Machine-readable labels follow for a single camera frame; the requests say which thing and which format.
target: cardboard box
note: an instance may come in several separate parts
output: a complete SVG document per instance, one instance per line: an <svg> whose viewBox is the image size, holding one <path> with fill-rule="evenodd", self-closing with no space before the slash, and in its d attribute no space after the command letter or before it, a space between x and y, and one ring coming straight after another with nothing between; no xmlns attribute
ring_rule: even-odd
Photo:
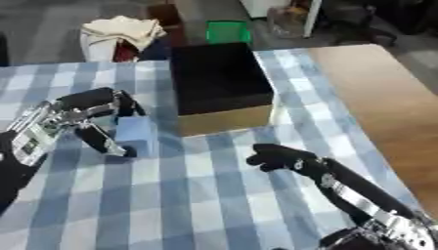
<svg viewBox="0 0 438 250"><path fill-rule="evenodd" d="M170 67L180 135L268 124L273 90L246 44L173 48Z"/></svg>
<svg viewBox="0 0 438 250"><path fill-rule="evenodd" d="M174 4L160 4L148 7L150 19L159 20L159 24L167 32L170 45L173 47L187 44L184 22Z"/></svg>

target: black gloved robotic hand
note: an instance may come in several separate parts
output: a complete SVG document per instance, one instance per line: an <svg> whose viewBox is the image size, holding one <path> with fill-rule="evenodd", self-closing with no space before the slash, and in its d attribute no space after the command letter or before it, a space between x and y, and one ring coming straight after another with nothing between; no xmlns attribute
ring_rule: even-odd
<svg viewBox="0 0 438 250"><path fill-rule="evenodd" d="M437 249L438 227L334 159L272 144L254 145L247 163L263 172L289 169L315 182L357 225L326 236L320 249Z"/></svg>

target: office chair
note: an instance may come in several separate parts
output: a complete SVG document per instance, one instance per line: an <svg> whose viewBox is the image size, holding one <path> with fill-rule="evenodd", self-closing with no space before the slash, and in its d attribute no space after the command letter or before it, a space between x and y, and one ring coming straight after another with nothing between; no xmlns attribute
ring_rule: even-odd
<svg viewBox="0 0 438 250"><path fill-rule="evenodd" d="M372 27L376 7L383 0L329 0L323 1L323 12L329 25L342 28L332 45L349 41L378 43L377 37L389 38L389 46L394 46L397 36L388 31Z"/></svg>

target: white cabinet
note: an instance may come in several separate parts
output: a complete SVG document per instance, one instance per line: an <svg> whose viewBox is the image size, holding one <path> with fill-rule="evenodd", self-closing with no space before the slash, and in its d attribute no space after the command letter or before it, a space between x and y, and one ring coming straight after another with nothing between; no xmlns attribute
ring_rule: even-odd
<svg viewBox="0 0 438 250"><path fill-rule="evenodd" d="M254 18L266 18L268 10L275 6L286 6L290 0L240 0L249 15Z"/></svg>

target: black glove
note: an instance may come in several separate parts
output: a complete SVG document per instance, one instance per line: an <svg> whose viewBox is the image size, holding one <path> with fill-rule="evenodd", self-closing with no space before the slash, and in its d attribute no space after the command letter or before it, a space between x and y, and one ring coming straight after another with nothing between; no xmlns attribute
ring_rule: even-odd
<svg viewBox="0 0 438 250"><path fill-rule="evenodd" d="M263 172L286 168L315 181L327 172L312 152L272 144L254 145L253 148L256 154L248 157L246 162L252 166L261 165L260 170Z"/></svg>

